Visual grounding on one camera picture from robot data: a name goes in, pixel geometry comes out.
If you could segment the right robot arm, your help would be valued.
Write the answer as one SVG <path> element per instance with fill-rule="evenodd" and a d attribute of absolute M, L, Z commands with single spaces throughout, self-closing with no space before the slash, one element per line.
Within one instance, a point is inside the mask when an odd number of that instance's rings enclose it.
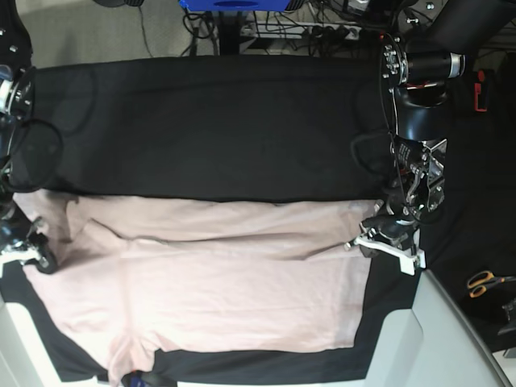
<path fill-rule="evenodd" d="M 13 161 L 30 130 L 37 125 L 56 135 L 56 157 L 63 153 L 63 139 L 51 123 L 33 117 L 35 72 L 31 37 L 15 1 L 1 2 L 1 265 L 18 261 L 40 272 L 57 270 L 48 238 L 38 232 L 38 219 L 31 221 L 14 200 L 15 194 L 35 192 L 44 183 L 14 185 L 10 181 Z"/>

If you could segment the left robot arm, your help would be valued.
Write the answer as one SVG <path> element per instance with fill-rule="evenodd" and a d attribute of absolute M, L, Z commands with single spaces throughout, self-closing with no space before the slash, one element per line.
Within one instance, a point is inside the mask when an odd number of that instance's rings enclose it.
<path fill-rule="evenodd" d="M 383 252 L 422 263 L 420 228 L 444 200 L 447 133 L 455 118 L 450 83 L 473 54 L 515 17 L 513 1 L 401 1 L 381 35 L 379 87 L 393 175 L 387 198 L 347 242 L 367 258 Z"/>

